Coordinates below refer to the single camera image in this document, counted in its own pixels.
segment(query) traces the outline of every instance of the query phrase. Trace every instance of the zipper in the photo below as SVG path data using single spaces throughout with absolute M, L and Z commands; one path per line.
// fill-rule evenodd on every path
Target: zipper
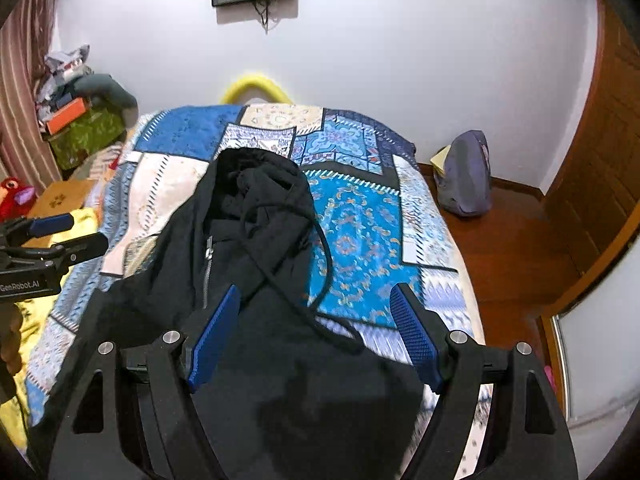
M 204 259 L 207 261 L 207 268 L 204 271 L 204 283 L 202 284 L 203 291 L 203 308 L 207 307 L 209 301 L 209 275 L 211 274 L 211 259 L 213 257 L 213 236 L 207 239 L 207 250 L 204 253 Z

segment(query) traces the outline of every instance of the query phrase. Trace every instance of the blue gripper pad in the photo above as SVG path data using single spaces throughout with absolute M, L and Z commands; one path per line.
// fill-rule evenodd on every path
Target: blue gripper pad
M 74 226 L 74 217 L 69 213 L 55 216 L 45 216 L 36 218 L 29 226 L 28 234 L 32 238 L 40 238 L 43 236 L 69 231 Z
M 211 379 L 226 340 L 236 326 L 239 309 L 240 292 L 231 285 L 193 348 L 191 372 L 187 378 L 191 393 Z
M 446 331 L 445 334 L 448 333 L 446 326 L 438 314 L 424 309 L 406 283 L 398 283 L 391 289 L 389 307 L 418 377 L 423 384 L 428 384 L 432 391 L 439 393 L 445 380 L 449 378 L 447 377 L 449 374 L 445 373 L 443 377 L 441 373 L 447 371 L 441 370 L 441 365 L 447 357 L 442 355 L 443 352 L 446 352 L 446 347 L 443 346 L 444 339 L 438 345 L 434 343 L 422 321 L 418 318 L 417 311 L 421 311 L 420 317 L 433 325 L 429 329 L 435 330 L 440 338 L 443 334 L 442 328 Z

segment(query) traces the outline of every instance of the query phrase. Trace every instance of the black clamp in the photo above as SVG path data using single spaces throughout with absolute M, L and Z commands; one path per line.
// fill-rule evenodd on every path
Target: black clamp
M 46 218 L 16 218 L 0 224 L 0 308 L 3 304 L 59 294 L 69 267 L 102 256 L 109 247 L 101 233 L 74 238 L 48 249 L 21 247 L 31 238 L 67 231 L 70 214 Z M 15 395 L 15 382 L 0 365 L 0 404 Z

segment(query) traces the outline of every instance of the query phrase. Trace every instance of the door frame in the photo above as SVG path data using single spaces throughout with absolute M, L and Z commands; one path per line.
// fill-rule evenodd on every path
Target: door frame
M 604 0 L 597 0 L 598 2 L 598 39 L 596 45 L 596 59 L 593 67 L 593 77 L 591 79 L 591 85 L 587 95 L 587 101 L 584 105 L 584 111 L 580 118 L 580 123 L 572 140 L 571 146 L 567 151 L 567 154 L 562 162 L 562 166 L 558 171 L 548 193 L 543 199 L 543 203 L 546 198 L 555 191 L 561 184 L 564 178 L 566 170 L 571 164 L 572 158 L 578 150 L 578 140 L 586 134 L 588 129 L 588 121 L 590 115 L 593 113 L 596 107 L 596 94 L 598 86 L 600 84 L 600 76 L 602 72 L 602 60 L 604 57 L 605 48 L 605 19 L 606 19 L 606 4 Z M 559 314 L 565 314 L 572 308 L 576 307 L 578 303 L 589 294 L 601 280 L 611 271 L 611 269 L 617 264 L 620 258 L 631 247 L 634 239 L 638 235 L 640 230 L 640 202 L 636 204 L 633 211 L 629 215 L 625 224 L 620 232 L 616 235 L 609 246 L 604 252 L 596 259 L 593 265 L 574 283 L 568 290 L 560 296 L 555 302 L 547 305 L 540 317 L 538 318 L 538 327 L 540 329 L 540 335 L 543 343 L 546 342 L 546 348 L 548 350 L 548 359 L 553 373 L 554 382 L 556 384 L 556 397 L 558 403 L 562 408 L 565 415 L 568 413 L 568 385 L 566 384 L 562 342 L 559 340 L 558 332 L 556 329 L 555 316 Z

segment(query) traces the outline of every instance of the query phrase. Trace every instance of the black hoodie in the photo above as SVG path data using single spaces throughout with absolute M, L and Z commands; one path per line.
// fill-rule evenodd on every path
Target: black hoodie
M 278 206 L 256 208 L 261 203 Z M 295 163 L 263 150 L 223 151 L 172 215 L 150 267 L 94 293 L 33 428 L 30 452 L 48 463 L 69 393 L 100 342 L 148 344 L 202 307 L 210 239 L 207 286 L 233 283 L 242 303 L 213 378 L 193 402 L 228 477 L 393 478 L 414 430 L 422 384 L 407 365 L 367 349 L 354 352 L 346 337 L 327 338 L 292 304 L 302 305 L 308 292 L 314 215 Z M 273 273 L 280 290 L 252 258 Z

